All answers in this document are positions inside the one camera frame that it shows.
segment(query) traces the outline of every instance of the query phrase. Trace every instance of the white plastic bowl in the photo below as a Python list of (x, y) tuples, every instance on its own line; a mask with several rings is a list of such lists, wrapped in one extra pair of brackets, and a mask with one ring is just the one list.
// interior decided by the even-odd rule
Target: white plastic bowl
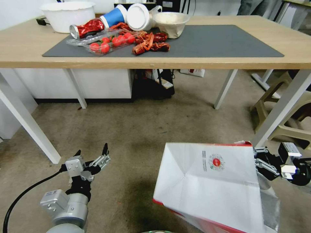
[(162, 12), (153, 16), (156, 25), (163, 32), (168, 34), (169, 38), (178, 38), (189, 21), (190, 16), (176, 12)]
[(93, 2), (47, 3), (40, 7), (56, 32), (69, 33), (70, 25), (82, 25), (95, 18)]

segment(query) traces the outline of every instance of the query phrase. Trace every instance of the red logo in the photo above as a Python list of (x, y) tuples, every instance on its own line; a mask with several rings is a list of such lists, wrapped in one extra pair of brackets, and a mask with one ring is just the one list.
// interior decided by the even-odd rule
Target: red logo
[(221, 162), (219, 159), (213, 159), (213, 165), (216, 167), (219, 167), (221, 165)]

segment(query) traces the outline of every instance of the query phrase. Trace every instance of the plastic chair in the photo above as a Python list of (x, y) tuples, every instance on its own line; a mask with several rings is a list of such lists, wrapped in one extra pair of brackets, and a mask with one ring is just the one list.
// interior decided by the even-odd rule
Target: plastic chair
[[(264, 106), (264, 102), (277, 102), (278, 99), (273, 98), (272, 95), (276, 92), (280, 86), (283, 84), (289, 84), (291, 82), (291, 78), (286, 72), (283, 74), (275, 83), (271, 85), (271, 87), (266, 91), (266, 93), (260, 98), (260, 100), (254, 105), (252, 110), (257, 109), (259, 116), (259, 125), (263, 123), (266, 119), (268, 112)], [(284, 117), (281, 123), (275, 128), (272, 134), (268, 137), (269, 140), (272, 138), (285, 135), (296, 139), (302, 139), (309, 142), (308, 146), (305, 148), (311, 149), (311, 131), (297, 129), (290, 126), (286, 126), (285, 123), (291, 118), (294, 117), (299, 121), (302, 121), (306, 117), (311, 116), (311, 92), (305, 91), (303, 95), (299, 98), (299, 100), (295, 103), (294, 107), (290, 110), (290, 112)]]

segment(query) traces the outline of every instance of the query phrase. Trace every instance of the white plastic cup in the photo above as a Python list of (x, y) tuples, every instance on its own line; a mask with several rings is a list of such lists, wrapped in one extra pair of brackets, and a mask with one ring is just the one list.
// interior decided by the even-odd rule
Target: white plastic cup
[(95, 18), (95, 3), (92, 2), (55, 2), (40, 7), (56, 32), (69, 33), (70, 25), (83, 25)]
[(156, 26), (152, 15), (157, 14), (158, 10), (162, 11), (162, 6), (156, 6), (148, 11), (145, 5), (135, 3), (127, 10), (127, 23), (134, 31), (148, 31)]

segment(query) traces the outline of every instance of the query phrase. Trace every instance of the red tomato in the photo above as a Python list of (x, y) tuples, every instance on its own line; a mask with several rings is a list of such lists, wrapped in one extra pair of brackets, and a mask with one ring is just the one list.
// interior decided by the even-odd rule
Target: red tomato
[(99, 50), (99, 44), (98, 43), (90, 44), (90, 49), (94, 52), (97, 52)]
[(101, 39), (101, 41), (102, 41), (103, 43), (109, 43), (109, 42), (110, 42), (110, 40), (109, 40), (108, 37), (103, 37), (103, 38)]
[(122, 44), (121, 41), (116, 37), (112, 39), (112, 43), (114, 47), (118, 47)]
[(125, 33), (124, 37), (126, 38), (127, 42), (132, 44), (135, 41), (135, 37), (131, 33)]
[(109, 49), (110, 49), (110, 46), (107, 43), (102, 43), (100, 45), (100, 50), (101, 50), (102, 53), (108, 53)]
[(124, 44), (126, 39), (125, 39), (124, 36), (119, 35), (119, 36), (118, 36), (118, 40), (121, 42), (121, 44)]

